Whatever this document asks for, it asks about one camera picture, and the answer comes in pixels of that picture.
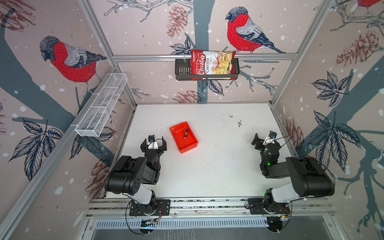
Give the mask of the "orange black screwdriver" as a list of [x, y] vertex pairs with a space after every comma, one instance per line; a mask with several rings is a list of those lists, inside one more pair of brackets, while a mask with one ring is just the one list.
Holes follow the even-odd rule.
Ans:
[[189, 130], [185, 129], [185, 131], [184, 131], [184, 148], [186, 147], [186, 142], [187, 142], [188, 134], [189, 134]]

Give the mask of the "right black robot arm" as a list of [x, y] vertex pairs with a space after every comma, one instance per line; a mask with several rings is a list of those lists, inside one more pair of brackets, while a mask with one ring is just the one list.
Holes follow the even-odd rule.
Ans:
[[260, 151], [260, 170], [266, 179], [290, 178], [287, 184], [271, 188], [263, 198], [248, 200], [252, 214], [290, 214], [289, 204], [304, 198], [322, 198], [332, 196], [335, 183], [327, 175], [320, 163], [312, 157], [287, 157], [279, 162], [280, 149], [277, 133], [270, 131], [263, 140], [255, 134], [251, 145]]

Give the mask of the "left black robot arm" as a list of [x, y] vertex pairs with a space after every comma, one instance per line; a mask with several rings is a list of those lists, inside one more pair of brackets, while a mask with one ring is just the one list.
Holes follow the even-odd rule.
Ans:
[[162, 205], [147, 185], [156, 185], [160, 178], [161, 155], [167, 150], [164, 138], [149, 135], [141, 145], [143, 157], [121, 156], [109, 171], [104, 186], [107, 192], [131, 199], [130, 216], [162, 216]]

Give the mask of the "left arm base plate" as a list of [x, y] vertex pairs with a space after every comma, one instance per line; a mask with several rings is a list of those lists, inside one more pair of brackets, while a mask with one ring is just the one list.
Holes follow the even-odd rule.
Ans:
[[141, 216], [168, 216], [170, 214], [171, 200], [156, 200], [150, 202], [148, 205], [139, 204], [131, 200], [128, 206], [130, 217], [141, 217]]

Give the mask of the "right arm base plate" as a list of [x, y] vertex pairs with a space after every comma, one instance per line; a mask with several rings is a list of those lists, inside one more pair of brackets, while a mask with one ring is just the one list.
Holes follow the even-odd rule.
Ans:
[[265, 214], [290, 215], [291, 214], [289, 204], [276, 203], [274, 201], [267, 203], [262, 198], [248, 199], [246, 207], [247, 209], [250, 210], [251, 215], [265, 215]]

